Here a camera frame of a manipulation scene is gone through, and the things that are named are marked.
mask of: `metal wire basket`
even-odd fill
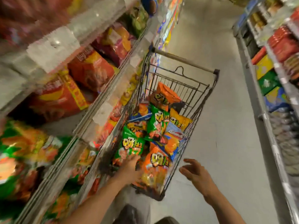
[[[209,70],[207,68],[198,66],[186,59],[174,56],[161,50],[157,50],[155,48],[152,49],[152,52],[194,66],[196,68],[203,69],[204,71],[211,72],[215,76],[212,84],[204,84],[185,76],[184,68],[182,66],[179,66],[174,71],[171,71],[163,67],[151,64],[151,54],[149,54],[144,61],[141,83],[131,99],[129,114],[133,112],[140,101],[144,100],[146,96],[152,94],[156,90],[158,82],[162,82],[166,86],[170,87],[173,91],[175,91],[180,96],[181,100],[185,102],[185,105],[182,107],[179,114],[193,120],[185,130],[185,139],[179,145],[179,152],[177,153],[172,166],[168,170],[168,175],[164,182],[161,193],[158,194],[151,188],[143,189],[132,185],[134,188],[136,188],[137,193],[142,193],[155,200],[161,201],[165,196],[165,192],[169,186],[169,183],[187,147],[189,139],[202,112],[203,106],[218,82],[220,71],[218,69]]]

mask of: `gray floor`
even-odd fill
[[[242,9],[227,0],[186,0],[168,52],[221,70],[184,157],[195,158],[247,224],[278,223],[240,56],[231,27]],[[168,68],[171,61],[164,61]],[[210,83],[211,74],[185,66]],[[151,223],[172,216],[180,224],[217,223],[214,211],[178,171],[161,202],[152,200]]]

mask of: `floor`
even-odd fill
[[[172,33],[168,52],[221,70],[183,158],[195,158],[205,166],[247,224],[276,224],[278,215],[231,30],[241,13],[227,0],[186,0]],[[162,63],[173,67],[171,61]],[[185,75],[211,83],[212,74],[184,67]],[[181,224],[218,223],[212,208],[178,171],[165,198],[151,201],[151,223],[165,216]]]

